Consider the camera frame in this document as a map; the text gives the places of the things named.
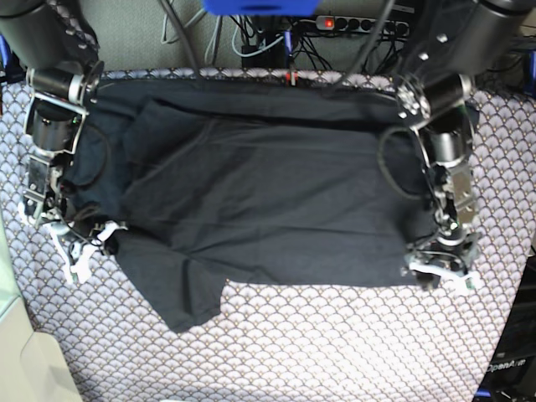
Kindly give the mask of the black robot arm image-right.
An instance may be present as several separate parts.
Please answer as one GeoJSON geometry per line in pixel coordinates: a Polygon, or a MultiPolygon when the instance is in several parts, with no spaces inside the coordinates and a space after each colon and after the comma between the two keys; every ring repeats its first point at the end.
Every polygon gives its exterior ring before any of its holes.
{"type": "Polygon", "coordinates": [[[435,229],[408,243],[402,269],[424,289],[436,280],[458,294],[480,286],[472,268],[479,235],[472,228],[474,124],[466,101],[475,77],[506,51],[534,8],[533,1],[426,1],[404,47],[394,81],[401,124],[381,134],[377,161],[396,193],[432,208],[435,229]],[[385,160],[388,140],[402,131],[415,139],[428,187],[424,194],[403,189],[385,160]]]}

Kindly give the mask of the black robot arm image-left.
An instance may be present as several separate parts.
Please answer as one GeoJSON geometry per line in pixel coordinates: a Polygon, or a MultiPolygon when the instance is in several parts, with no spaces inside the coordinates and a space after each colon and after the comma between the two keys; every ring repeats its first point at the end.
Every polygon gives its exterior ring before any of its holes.
{"type": "Polygon", "coordinates": [[[70,284],[87,282],[90,259],[122,224],[97,218],[98,206],[76,208],[71,199],[105,172],[73,184],[64,175],[75,159],[89,107],[104,70],[95,31],[77,1],[3,1],[1,35],[21,62],[32,94],[23,129],[33,141],[21,220],[45,227],[70,284]]]}

